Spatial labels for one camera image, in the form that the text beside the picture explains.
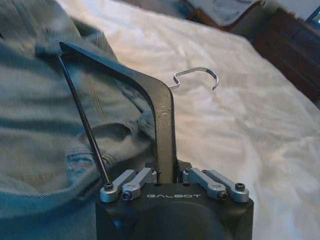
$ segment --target white bedsheet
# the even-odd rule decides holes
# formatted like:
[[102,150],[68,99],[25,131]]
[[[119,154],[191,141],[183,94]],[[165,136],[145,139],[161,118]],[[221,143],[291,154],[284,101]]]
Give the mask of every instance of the white bedsheet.
[[120,63],[173,84],[178,158],[244,182],[253,239],[320,238],[320,111],[245,39],[111,0],[59,0],[104,31]]

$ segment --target black rod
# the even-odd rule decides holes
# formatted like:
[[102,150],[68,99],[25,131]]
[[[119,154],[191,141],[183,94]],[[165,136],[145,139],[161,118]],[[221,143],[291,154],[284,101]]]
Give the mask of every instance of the black rod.
[[68,73],[68,70],[62,60],[62,56],[63,55],[60,55],[58,57],[59,59],[59,62],[62,66],[62,70],[63,70],[63,74],[65,76],[65,79],[69,85],[69,88],[70,88],[70,91],[72,93],[72,96],[73,96],[73,99],[74,99],[74,102],[75,102],[75,105],[76,105],[76,108],[78,110],[78,113],[80,115],[80,118],[81,118],[81,121],[82,121],[82,125],[83,125],[83,128],[85,130],[85,133],[86,133],[86,136],[89,140],[89,143],[91,145],[91,148],[92,148],[92,152],[93,152],[93,155],[94,155],[94,158],[95,158],[95,162],[96,162],[96,167],[98,168],[99,172],[100,172],[100,175],[103,179],[103,182],[105,184],[108,184],[111,182],[110,180],[110,176],[107,172],[107,169],[104,165],[104,162],[103,162],[103,158],[101,156],[101,152],[99,150],[99,147],[98,147],[98,144],[96,142],[96,138],[95,136],[93,135],[92,133],[92,130],[91,130],[91,127],[90,127],[90,124],[88,122],[88,119],[86,117],[86,114],[85,114],[85,111],[81,105],[81,102],[80,102],[80,99],[79,99],[79,96],[77,94],[77,91],[76,91],[76,88],[71,80],[71,77]]

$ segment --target blue denim fabric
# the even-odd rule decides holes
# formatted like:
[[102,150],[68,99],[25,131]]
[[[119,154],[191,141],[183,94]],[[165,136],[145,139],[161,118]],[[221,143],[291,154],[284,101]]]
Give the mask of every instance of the blue denim fabric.
[[[95,239],[94,199],[77,196],[100,176],[59,42],[117,59],[102,32],[53,0],[0,2],[0,36],[0,239]],[[140,94],[92,66],[68,68],[105,164],[151,158],[154,126]]]

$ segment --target wooden furniture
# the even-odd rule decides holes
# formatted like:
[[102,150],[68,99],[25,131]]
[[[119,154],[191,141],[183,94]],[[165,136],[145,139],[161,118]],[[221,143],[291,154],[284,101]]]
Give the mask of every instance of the wooden furniture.
[[320,33],[278,9],[253,46],[314,103],[320,101]]
[[263,0],[256,1],[243,14],[241,14],[240,17],[238,17],[237,20],[234,21],[232,24],[226,25],[226,26],[220,26],[219,24],[217,24],[213,20],[212,17],[210,17],[209,14],[206,13],[205,9],[195,7],[190,0],[183,0],[183,1],[192,9],[191,14],[186,19],[191,20],[191,21],[195,21],[195,22],[199,22],[201,24],[205,24],[210,27],[217,28],[217,29],[220,29],[223,31],[231,30],[254,8],[259,7],[259,6],[263,6],[265,4],[265,1],[263,1]]

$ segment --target metal hanger hook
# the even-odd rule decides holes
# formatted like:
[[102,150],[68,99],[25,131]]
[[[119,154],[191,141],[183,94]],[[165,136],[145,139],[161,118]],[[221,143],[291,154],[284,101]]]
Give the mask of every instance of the metal hanger hook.
[[175,85],[172,85],[172,86],[169,86],[169,88],[171,90],[173,89],[177,89],[179,88],[180,86],[180,81],[178,79],[179,76],[182,76],[182,75],[185,75],[185,74],[189,74],[189,73],[193,73],[193,72],[197,72],[197,71],[200,71],[200,72],[206,72],[208,74],[210,74],[215,83],[214,85],[212,86],[212,91],[215,90],[215,88],[218,86],[219,84],[219,78],[218,78],[218,75],[214,72],[214,71],[211,71],[210,69],[206,68],[206,67],[194,67],[194,68],[190,68],[190,69],[187,69],[187,70],[183,70],[183,71],[179,71],[179,72],[176,72],[174,75],[173,75],[173,80],[175,82]]

